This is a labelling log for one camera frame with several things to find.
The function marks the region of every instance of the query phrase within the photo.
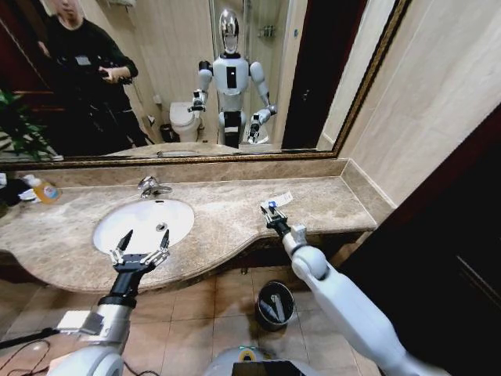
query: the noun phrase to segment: faucet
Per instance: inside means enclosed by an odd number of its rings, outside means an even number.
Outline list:
[[[148,198],[151,195],[157,196],[159,194],[172,192],[171,187],[161,186],[152,176],[147,176],[141,180],[138,184],[138,190],[142,190],[141,198]]]

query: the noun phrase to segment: marble countertop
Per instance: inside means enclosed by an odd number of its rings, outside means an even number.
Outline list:
[[[200,276],[257,239],[276,236],[266,229],[259,204],[287,191],[294,196],[283,208],[288,222],[305,224],[308,233],[376,227],[340,177],[177,183],[171,187],[173,192],[160,198],[189,204],[195,223],[183,240],[169,248],[171,256],[143,277],[142,290]],[[109,257],[94,248],[92,233],[107,213],[137,200],[136,186],[63,189],[55,204],[23,204],[14,215],[0,219],[0,247],[47,284],[70,291],[106,293],[116,273]]]
[[[177,155],[234,154],[241,152],[241,150],[234,147],[215,143],[158,143],[122,150],[108,155],[117,157],[156,157],[159,151]]]

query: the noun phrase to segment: tiled floor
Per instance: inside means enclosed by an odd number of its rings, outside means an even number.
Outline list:
[[[254,319],[254,299],[273,279],[286,282],[294,292],[297,312],[285,329],[269,333]],[[28,298],[33,296],[4,338],[54,326],[66,310],[89,309],[99,299],[97,295],[71,294],[50,287],[13,288],[19,288]],[[20,310],[17,294],[5,290],[0,291],[0,323],[6,320],[2,316],[5,312],[13,314],[12,309],[2,306],[17,302]],[[38,369],[82,346],[75,337],[61,334],[49,341],[52,347]],[[376,366],[357,354],[336,331],[306,286],[284,268],[250,269],[246,275],[239,269],[231,270],[179,291],[140,295],[124,358],[137,371],[194,376],[201,375],[221,351],[238,345],[258,345],[279,358],[301,360],[320,374],[379,376]],[[0,352],[0,367],[12,351]],[[44,344],[23,350],[0,370],[0,376],[17,368],[31,369],[44,351]]]

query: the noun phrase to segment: paper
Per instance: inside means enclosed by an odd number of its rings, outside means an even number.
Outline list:
[[[272,197],[266,201],[261,202],[261,207],[264,209],[268,208],[278,208],[280,206],[284,206],[289,204],[294,198],[292,197],[292,193],[286,192],[284,194],[280,194],[279,196]]]

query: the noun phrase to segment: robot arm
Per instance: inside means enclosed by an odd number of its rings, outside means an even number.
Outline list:
[[[391,321],[318,249],[307,245],[304,226],[287,225],[278,209],[261,209],[268,228],[281,237],[292,269],[350,345],[371,359],[387,376],[439,376],[448,373],[411,356],[398,340]]]
[[[265,72],[263,71],[262,65],[258,62],[254,62],[250,65],[249,71],[252,82],[256,85],[259,96],[265,105],[265,108],[253,114],[250,120],[248,142],[256,143],[261,126],[267,122],[271,116],[276,114],[277,109],[275,105],[271,105],[269,102],[269,90],[266,85]]]
[[[124,254],[133,231],[123,237],[110,252],[118,275],[110,293],[101,298],[96,312],[69,311],[59,322],[61,333],[85,334],[89,346],[71,353],[48,376],[121,376],[124,361],[121,353],[128,339],[130,315],[135,308],[141,278],[155,270],[169,256],[169,229],[160,247],[146,254]]]
[[[193,92],[193,105],[188,109],[192,111],[205,111],[205,103],[209,97],[209,84],[212,81],[212,66],[208,61],[198,63],[198,86],[199,89]]]

